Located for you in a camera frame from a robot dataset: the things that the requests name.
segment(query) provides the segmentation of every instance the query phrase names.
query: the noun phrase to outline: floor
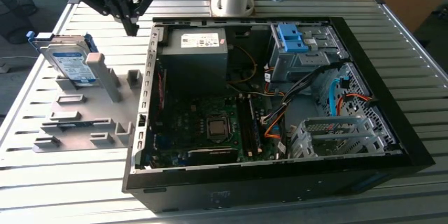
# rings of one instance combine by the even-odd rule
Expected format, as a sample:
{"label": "floor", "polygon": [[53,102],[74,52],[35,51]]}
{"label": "floor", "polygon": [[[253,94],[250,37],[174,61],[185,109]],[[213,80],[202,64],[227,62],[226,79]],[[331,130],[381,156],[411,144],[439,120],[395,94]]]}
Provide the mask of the floor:
{"label": "floor", "polygon": [[[63,10],[66,0],[33,0],[38,12],[29,17],[31,24],[38,31],[51,31]],[[448,70],[448,20],[437,19],[435,15],[429,16],[421,28],[414,33],[415,38],[426,42],[426,50]],[[7,63],[10,70],[0,74],[0,124],[10,105],[14,101],[29,70],[33,66],[31,58],[9,58],[17,56],[37,57],[37,52],[29,44],[10,45],[0,37],[0,63]]]}

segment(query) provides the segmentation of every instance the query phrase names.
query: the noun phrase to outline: slotted metal worktable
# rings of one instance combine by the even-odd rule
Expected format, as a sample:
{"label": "slotted metal worktable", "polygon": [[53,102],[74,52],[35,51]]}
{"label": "slotted metal worktable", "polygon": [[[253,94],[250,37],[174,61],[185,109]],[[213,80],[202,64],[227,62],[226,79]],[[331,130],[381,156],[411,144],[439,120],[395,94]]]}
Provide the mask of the slotted metal worktable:
{"label": "slotted metal worktable", "polygon": [[[121,193],[126,149],[33,153],[38,126],[57,93],[55,72],[39,58],[0,128],[0,222],[51,219],[58,223],[448,223],[446,75],[415,44],[386,7],[367,0],[257,0],[258,16],[341,16],[435,160],[410,177],[365,193],[307,201],[155,216]],[[54,33],[87,31],[117,74],[142,69],[150,19],[207,16],[203,0],[154,0],[137,37],[85,4],[67,4]]]}

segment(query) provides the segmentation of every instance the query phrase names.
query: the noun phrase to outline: black cable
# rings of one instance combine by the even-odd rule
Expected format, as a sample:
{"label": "black cable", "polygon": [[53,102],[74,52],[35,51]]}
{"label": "black cable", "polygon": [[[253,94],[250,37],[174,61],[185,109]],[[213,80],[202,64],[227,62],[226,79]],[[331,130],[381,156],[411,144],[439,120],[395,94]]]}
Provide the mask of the black cable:
{"label": "black cable", "polygon": [[[243,77],[242,71],[239,71],[239,80],[243,80],[243,79],[245,79],[245,77]],[[246,80],[241,84],[245,84],[250,91],[258,92],[258,90],[255,90],[247,82],[249,82],[249,80]]]}
{"label": "black cable", "polygon": [[285,117],[278,120],[279,142],[285,146],[285,152],[279,154],[279,159],[287,158],[287,141],[286,141],[286,129],[285,129]]}
{"label": "black cable", "polygon": [[339,66],[342,65],[342,62],[334,62],[326,66],[319,66],[318,68],[314,69],[314,71],[311,71],[310,73],[307,73],[290,87],[290,89],[287,90],[287,92],[285,93],[285,96],[281,99],[281,105],[278,106],[278,108],[266,115],[266,117],[262,119],[262,121],[269,120],[275,114],[278,114],[282,109],[286,109],[289,102],[293,99],[293,96],[299,93],[299,91],[302,91],[305,88],[307,88],[311,84],[311,82],[314,81],[314,79],[317,78],[317,76],[319,75],[319,73],[325,72],[329,69],[334,69],[334,68],[339,68]]}

